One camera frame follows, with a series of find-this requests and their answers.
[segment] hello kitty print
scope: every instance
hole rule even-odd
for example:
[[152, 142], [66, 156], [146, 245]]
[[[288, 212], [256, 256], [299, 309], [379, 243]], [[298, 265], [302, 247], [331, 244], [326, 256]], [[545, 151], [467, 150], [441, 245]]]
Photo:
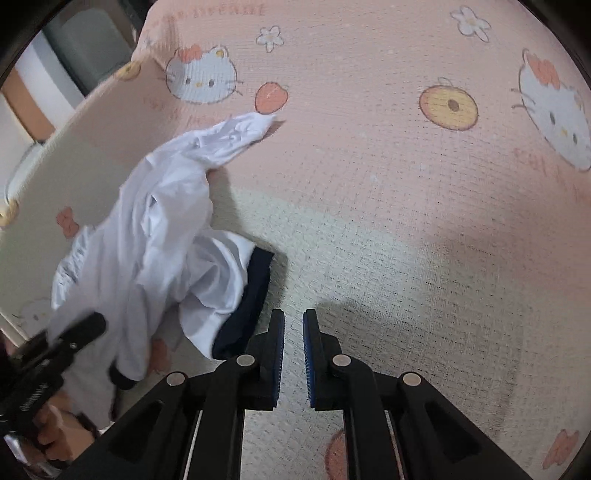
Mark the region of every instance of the hello kitty print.
[[178, 49], [166, 66], [166, 85], [178, 99], [217, 103], [236, 91], [238, 76], [225, 47], [203, 52], [199, 45]]
[[560, 81], [554, 65], [525, 49], [519, 71], [522, 107], [544, 138], [580, 171], [591, 168], [591, 138], [583, 101], [577, 91]]

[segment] white cloth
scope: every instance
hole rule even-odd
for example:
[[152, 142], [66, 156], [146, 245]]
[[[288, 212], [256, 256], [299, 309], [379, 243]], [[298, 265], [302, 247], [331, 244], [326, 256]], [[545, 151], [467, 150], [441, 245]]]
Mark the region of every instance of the white cloth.
[[148, 154], [109, 216], [94, 232], [82, 229], [60, 264], [54, 286], [62, 292], [54, 289], [52, 301], [65, 301], [50, 320], [49, 341], [94, 311], [108, 323], [64, 373], [70, 398], [98, 428], [109, 423], [114, 394], [108, 368], [115, 361], [124, 376], [143, 379], [151, 337], [172, 304], [180, 304], [185, 335], [211, 356], [219, 328], [242, 297], [254, 244], [210, 227], [206, 172], [260, 140], [272, 121], [249, 113]]

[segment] orange bow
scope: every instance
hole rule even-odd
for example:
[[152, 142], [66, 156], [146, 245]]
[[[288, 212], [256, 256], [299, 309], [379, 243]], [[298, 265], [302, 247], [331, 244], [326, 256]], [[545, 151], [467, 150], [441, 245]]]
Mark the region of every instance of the orange bow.
[[548, 84], [551, 83], [555, 89], [560, 90], [560, 78], [558, 78], [558, 72], [549, 60], [540, 60], [536, 55], [531, 53], [526, 54], [525, 57], [527, 58], [527, 63], [530, 64], [535, 77], [542, 85], [548, 86]]
[[73, 238], [80, 230], [80, 225], [74, 221], [74, 212], [70, 207], [64, 208], [57, 214], [56, 222], [64, 230], [66, 238]]
[[174, 53], [183, 63], [191, 63], [193, 60], [200, 60], [203, 52], [197, 44], [191, 48], [180, 48]]
[[542, 463], [542, 468], [544, 470], [550, 468], [553, 464], [562, 465], [568, 460], [570, 454], [572, 453], [574, 447], [577, 445], [579, 441], [579, 432], [576, 431], [572, 435], [568, 435], [566, 430], [561, 430], [560, 433], [556, 436], [552, 447], [548, 451], [544, 462]]

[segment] finger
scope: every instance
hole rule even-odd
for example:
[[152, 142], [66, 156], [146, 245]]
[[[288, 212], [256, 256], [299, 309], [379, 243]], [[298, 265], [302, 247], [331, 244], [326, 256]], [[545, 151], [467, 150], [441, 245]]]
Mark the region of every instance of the finger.
[[45, 456], [49, 460], [70, 460], [72, 458], [72, 451], [66, 441], [66, 435], [60, 431], [56, 441], [52, 443], [45, 451]]
[[60, 432], [59, 419], [52, 411], [50, 411], [47, 416], [47, 422], [41, 428], [37, 439], [42, 445], [49, 445], [57, 440]]
[[45, 425], [47, 423], [47, 418], [50, 415], [50, 408], [49, 405], [46, 403], [41, 407], [41, 410], [39, 410], [37, 412], [37, 415], [35, 416], [35, 420], [37, 422], [39, 422], [40, 425]]

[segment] silver screw head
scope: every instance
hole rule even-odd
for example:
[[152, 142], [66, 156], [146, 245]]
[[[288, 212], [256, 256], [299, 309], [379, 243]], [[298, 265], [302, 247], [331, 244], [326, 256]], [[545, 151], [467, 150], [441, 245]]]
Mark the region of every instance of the silver screw head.
[[421, 377], [417, 374], [410, 372], [404, 374], [402, 381], [406, 383], [409, 387], [418, 387], [421, 384]]
[[335, 355], [333, 357], [333, 363], [337, 367], [346, 367], [351, 363], [351, 357], [347, 355], [343, 355], [342, 353]]
[[173, 372], [166, 377], [166, 383], [171, 387], [184, 384], [185, 376], [181, 372]]
[[241, 355], [236, 358], [236, 363], [241, 367], [249, 367], [255, 362], [255, 358], [252, 355]]

